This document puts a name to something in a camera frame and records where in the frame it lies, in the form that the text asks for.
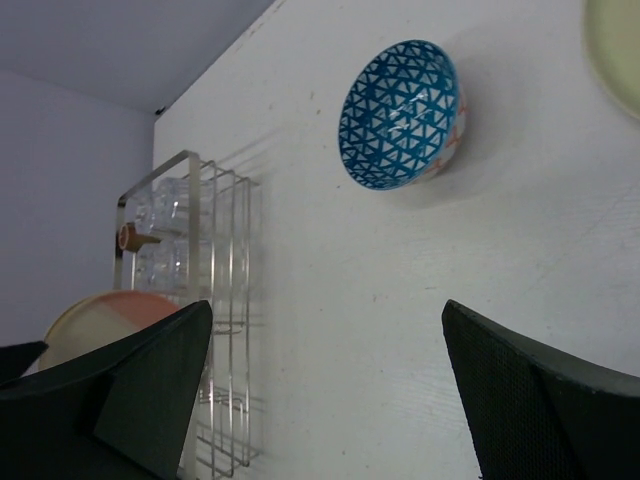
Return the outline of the pink beige plate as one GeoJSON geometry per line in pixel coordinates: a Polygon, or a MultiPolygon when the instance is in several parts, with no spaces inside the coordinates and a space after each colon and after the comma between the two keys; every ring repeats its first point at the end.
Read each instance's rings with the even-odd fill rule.
{"type": "Polygon", "coordinates": [[[167,298],[135,290],[115,290],[87,297],[67,309],[49,327],[48,349],[40,371],[118,341],[177,312],[167,298]]]}

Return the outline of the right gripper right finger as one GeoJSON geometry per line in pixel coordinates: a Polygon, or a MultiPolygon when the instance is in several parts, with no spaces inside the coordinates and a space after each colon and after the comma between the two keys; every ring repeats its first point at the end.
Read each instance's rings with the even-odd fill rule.
{"type": "Polygon", "coordinates": [[[450,300],[443,335],[484,479],[636,479],[639,379],[450,300]]]}

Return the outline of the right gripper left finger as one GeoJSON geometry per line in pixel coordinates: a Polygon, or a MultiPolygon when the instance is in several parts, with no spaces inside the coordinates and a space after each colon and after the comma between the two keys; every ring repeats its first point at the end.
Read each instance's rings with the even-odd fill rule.
{"type": "Polygon", "coordinates": [[[177,478],[211,332],[198,301],[52,368],[3,374],[2,478],[177,478]]]}

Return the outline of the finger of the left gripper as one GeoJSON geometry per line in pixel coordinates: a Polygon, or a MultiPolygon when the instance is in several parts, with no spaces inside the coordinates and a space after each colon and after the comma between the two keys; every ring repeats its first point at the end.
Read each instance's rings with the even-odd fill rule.
{"type": "Polygon", "coordinates": [[[47,349],[44,341],[1,347],[0,384],[8,384],[22,377],[47,349]]]}

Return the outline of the blue patterned bowl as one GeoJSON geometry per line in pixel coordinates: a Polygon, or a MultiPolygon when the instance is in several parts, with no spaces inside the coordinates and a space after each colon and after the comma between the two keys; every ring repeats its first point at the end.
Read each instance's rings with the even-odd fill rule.
{"type": "Polygon", "coordinates": [[[439,174],[461,144],[468,103],[456,67],[426,40],[373,58],[343,103],[338,147],[359,185],[389,191],[439,174]]]}

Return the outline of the beige front plate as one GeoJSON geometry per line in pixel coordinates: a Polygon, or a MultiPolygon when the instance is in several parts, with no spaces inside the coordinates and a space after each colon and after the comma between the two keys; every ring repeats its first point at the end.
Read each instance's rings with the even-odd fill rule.
{"type": "Polygon", "coordinates": [[[584,1],[582,39],[603,90],[639,119],[639,2],[584,1]]]}

